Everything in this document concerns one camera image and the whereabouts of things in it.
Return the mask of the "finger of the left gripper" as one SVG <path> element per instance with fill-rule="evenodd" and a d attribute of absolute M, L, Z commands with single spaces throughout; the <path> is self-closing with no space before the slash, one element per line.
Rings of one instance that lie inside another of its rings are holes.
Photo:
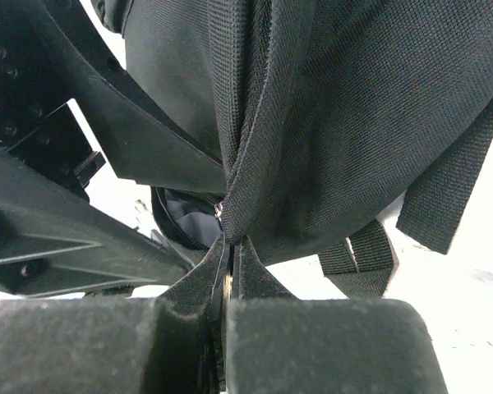
<path fill-rule="evenodd" d="M 35 298 L 172 285 L 191 268 L 165 242 L 0 153 L 0 291 Z"/>

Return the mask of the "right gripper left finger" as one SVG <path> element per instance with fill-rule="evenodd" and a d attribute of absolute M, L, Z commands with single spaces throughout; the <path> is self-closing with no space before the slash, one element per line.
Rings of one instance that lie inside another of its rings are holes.
<path fill-rule="evenodd" d="M 216 393 L 219 237 L 156 298 L 0 301 L 0 393 Z"/>

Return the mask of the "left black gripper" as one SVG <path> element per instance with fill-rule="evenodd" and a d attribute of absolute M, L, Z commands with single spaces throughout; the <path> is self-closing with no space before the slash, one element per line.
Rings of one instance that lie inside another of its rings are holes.
<path fill-rule="evenodd" d="M 142 185 L 226 186 L 219 159 L 122 69 L 78 1 L 0 1 L 0 154 L 77 194 L 105 163 Z"/>

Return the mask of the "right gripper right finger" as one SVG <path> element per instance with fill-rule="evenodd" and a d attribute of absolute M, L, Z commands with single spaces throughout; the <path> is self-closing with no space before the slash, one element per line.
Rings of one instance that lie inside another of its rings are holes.
<path fill-rule="evenodd" d="M 231 393 L 444 393 L 426 324 L 389 299 L 300 300 L 248 237 L 234 251 L 226 383 Z"/>

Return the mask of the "black student backpack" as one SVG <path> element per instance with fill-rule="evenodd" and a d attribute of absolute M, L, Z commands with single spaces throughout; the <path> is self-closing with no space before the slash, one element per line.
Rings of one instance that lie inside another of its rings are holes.
<path fill-rule="evenodd" d="M 127 71 L 222 161 L 223 192 L 156 181 L 194 248 L 308 254 L 349 297 L 394 263 L 378 214 L 446 254 L 493 138 L 493 1 L 95 1 Z"/>

